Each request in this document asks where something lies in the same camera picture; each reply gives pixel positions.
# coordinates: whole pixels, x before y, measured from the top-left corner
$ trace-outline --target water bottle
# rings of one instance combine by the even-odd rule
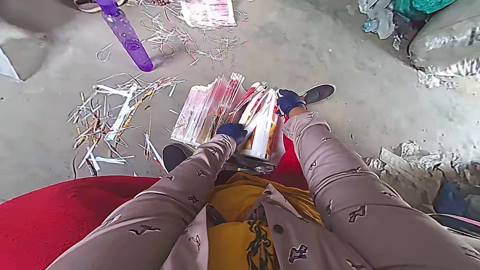
[[[102,17],[112,29],[115,36],[123,45],[125,50],[138,66],[145,72],[153,70],[154,66],[150,57],[148,57],[145,48],[138,38],[135,30],[130,25],[125,13],[118,7],[114,0],[96,0],[96,3],[102,9]]]

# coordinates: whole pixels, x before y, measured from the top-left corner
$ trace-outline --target glove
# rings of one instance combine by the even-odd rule
[[[295,107],[305,107],[305,104],[301,101],[297,93],[286,89],[280,89],[278,93],[282,95],[282,97],[276,100],[276,104],[280,107],[280,111],[286,116],[288,116],[290,111]]]
[[[232,137],[237,145],[241,144],[245,139],[248,131],[243,129],[244,126],[242,124],[233,124],[228,123],[219,127],[216,131],[217,134],[225,134]]]

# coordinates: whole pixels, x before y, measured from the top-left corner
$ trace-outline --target concrete floor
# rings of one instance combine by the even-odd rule
[[[335,84],[335,95],[310,109],[322,113],[333,133],[362,156],[377,156],[382,146],[417,140],[430,151],[477,158],[480,97],[419,85],[416,72],[392,56],[388,42],[362,32],[366,18],[358,10],[349,15],[348,4],[357,6],[354,0],[236,0],[235,9],[249,13],[249,20],[229,33],[249,40],[235,50],[233,70],[246,76],[243,86],[265,81],[300,92],[317,81]],[[76,130],[66,119],[80,103],[79,93],[89,93],[96,80],[109,75],[139,73],[100,14],[82,13],[71,5],[55,0],[0,2],[1,18],[36,33],[35,37],[45,36],[38,72],[25,82],[0,76],[0,97],[4,98],[0,100],[1,200],[71,179]],[[145,20],[140,9],[122,8],[140,39],[149,37],[150,32],[140,25]],[[155,9],[148,12],[157,13]],[[111,42],[110,59],[98,61],[95,53]],[[157,59],[159,51],[146,47]],[[150,109],[139,110],[133,118],[133,125],[147,125],[152,115],[152,142],[157,149],[169,143],[169,133],[161,125],[173,126],[176,121],[168,110],[183,104],[190,87],[230,73],[231,64],[212,70],[206,59],[198,67],[188,68],[190,62],[187,55],[178,53],[176,59],[144,75],[144,80],[151,81],[182,74],[192,82],[179,85],[171,98],[168,91],[159,93],[149,103]],[[125,80],[117,77],[112,82]],[[140,176],[158,176],[158,165],[141,158],[142,149],[136,143],[142,137],[137,131],[125,132],[130,148],[124,152],[138,158],[124,166],[102,164],[99,173],[132,175],[135,171]],[[83,156],[81,150],[77,161]],[[89,176],[85,166],[78,176]]]

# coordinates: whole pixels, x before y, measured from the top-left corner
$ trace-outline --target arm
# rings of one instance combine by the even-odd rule
[[[479,255],[411,208],[332,136],[319,113],[295,108],[289,115],[285,135],[294,142],[325,227],[348,242],[372,268],[479,269]]]
[[[217,135],[193,156],[124,203],[48,270],[158,270],[179,235],[205,205],[235,140]]]

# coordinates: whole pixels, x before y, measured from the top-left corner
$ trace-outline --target shoe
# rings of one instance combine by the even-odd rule
[[[166,145],[162,150],[163,163],[169,173],[192,155],[193,150],[178,143]]]
[[[319,86],[314,86],[309,90],[299,93],[299,96],[302,97],[302,100],[305,101],[305,104],[316,103],[320,100],[333,95],[335,93],[335,85],[331,84],[322,84]]]
[[[73,0],[73,2],[79,10],[84,12],[95,13],[102,10],[95,0]],[[117,2],[118,6],[121,6],[126,0],[115,0],[115,2]]]

